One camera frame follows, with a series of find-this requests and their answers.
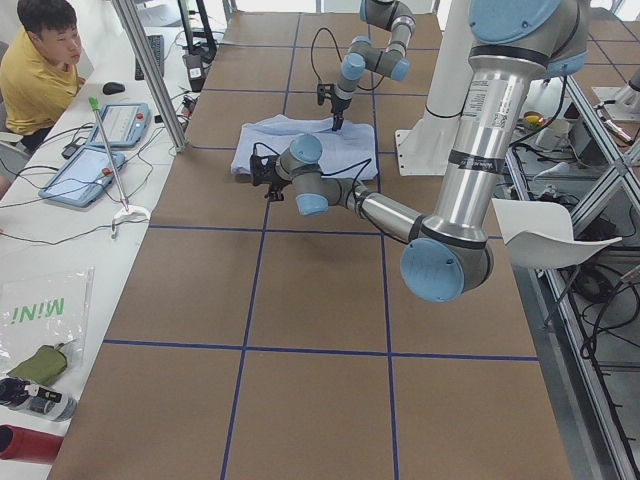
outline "white desk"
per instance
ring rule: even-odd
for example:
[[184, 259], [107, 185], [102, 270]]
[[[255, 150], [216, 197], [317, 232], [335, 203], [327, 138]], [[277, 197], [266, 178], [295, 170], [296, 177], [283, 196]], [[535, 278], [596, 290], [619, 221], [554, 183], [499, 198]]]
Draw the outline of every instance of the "white desk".
[[[179, 29], [149, 29], [148, 33], [162, 33], [165, 36], [165, 84], [169, 95], [178, 95], [183, 88], [189, 87], [186, 69], [182, 63], [182, 50], [173, 45]], [[125, 34], [118, 39], [110, 50], [110, 58], [87, 79], [69, 109], [51, 131], [50, 136], [58, 132], [75, 128], [87, 122], [93, 122], [88, 98], [95, 96], [101, 105], [105, 103], [147, 102], [152, 115], [158, 113], [146, 82], [135, 81], [134, 56]], [[107, 81], [125, 84], [123, 93], [106, 96], [102, 86]], [[176, 98], [179, 105], [181, 97]], [[153, 134], [156, 127], [153, 119], [142, 141], [131, 151], [125, 151], [127, 158], [133, 156]], [[47, 142], [38, 150], [28, 165], [50, 165], [60, 167], [65, 159], [61, 151], [73, 135], [69, 133]], [[150, 211], [155, 207], [165, 180], [169, 174], [175, 151], [169, 136], [163, 130], [154, 142], [142, 153], [153, 165], [153, 171], [144, 187], [130, 198], [132, 205], [144, 206]], [[121, 170], [126, 192], [133, 191], [147, 176], [150, 167], [139, 158], [134, 158]], [[29, 170], [29, 178], [37, 185], [44, 185], [50, 178], [48, 170]], [[115, 182], [108, 187], [114, 198], [119, 198]], [[0, 202], [0, 206], [12, 205], [38, 198], [37, 189], [17, 179], [9, 192]], [[38, 240], [57, 241], [91, 230], [98, 225], [110, 225], [116, 212], [121, 208], [108, 196], [102, 195], [85, 209], [65, 207], [49, 201], [40, 201], [25, 206], [0, 208], [0, 228], [5, 233]], [[91, 367], [102, 343], [104, 333], [118, 303], [118, 299], [129, 275], [129, 271], [142, 243], [147, 223], [125, 224], [118, 227], [116, 239], [111, 238], [110, 228], [99, 230], [75, 240], [57, 246], [44, 246], [0, 236], [0, 282], [29, 279], [47, 274], [82, 271], [95, 268], [87, 332], [84, 347], [84, 359], [79, 368], [65, 373], [56, 382], [54, 388], [79, 398]], [[69, 421], [55, 423], [13, 412], [0, 407], [0, 424], [11, 424], [34, 430], [64, 435]], [[44, 479], [50, 467], [17, 461], [0, 461], [0, 478], [4, 479]]]

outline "folded cloth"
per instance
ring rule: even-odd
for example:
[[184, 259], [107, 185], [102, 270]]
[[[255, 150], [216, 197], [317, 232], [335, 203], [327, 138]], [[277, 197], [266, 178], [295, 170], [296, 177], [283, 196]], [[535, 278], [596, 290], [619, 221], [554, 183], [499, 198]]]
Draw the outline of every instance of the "folded cloth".
[[[359, 180], [370, 180], [378, 174], [375, 162], [375, 138], [373, 127], [366, 124], [353, 124], [344, 121], [342, 129], [331, 130], [332, 118], [324, 120], [292, 120], [284, 115], [262, 120], [258, 123], [245, 123], [240, 132], [238, 148], [231, 163], [232, 174], [250, 174], [249, 158], [253, 145], [262, 142], [275, 151], [282, 153], [291, 141], [303, 133], [310, 133], [322, 143], [320, 167], [324, 173], [337, 172], [370, 158], [372, 161], [362, 171]], [[271, 155], [267, 148], [258, 145], [258, 155]], [[362, 165], [335, 175], [339, 178], [355, 177]]]

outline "green pouch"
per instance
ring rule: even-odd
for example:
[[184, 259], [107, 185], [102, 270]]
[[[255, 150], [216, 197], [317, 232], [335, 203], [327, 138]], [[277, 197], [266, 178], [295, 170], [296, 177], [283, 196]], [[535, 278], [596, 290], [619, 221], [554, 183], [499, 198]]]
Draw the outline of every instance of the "green pouch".
[[60, 351], [64, 344], [43, 345], [31, 358], [7, 373], [10, 377], [32, 380], [40, 385], [51, 385], [67, 368], [67, 357]]

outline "plastic bag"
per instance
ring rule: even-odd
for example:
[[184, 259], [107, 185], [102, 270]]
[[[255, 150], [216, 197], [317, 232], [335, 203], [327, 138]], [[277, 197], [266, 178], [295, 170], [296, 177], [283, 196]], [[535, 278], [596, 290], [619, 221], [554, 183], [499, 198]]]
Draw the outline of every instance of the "plastic bag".
[[93, 267], [6, 282], [0, 289], [0, 373], [43, 345], [56, 346], [68, 369], [82, 363]]

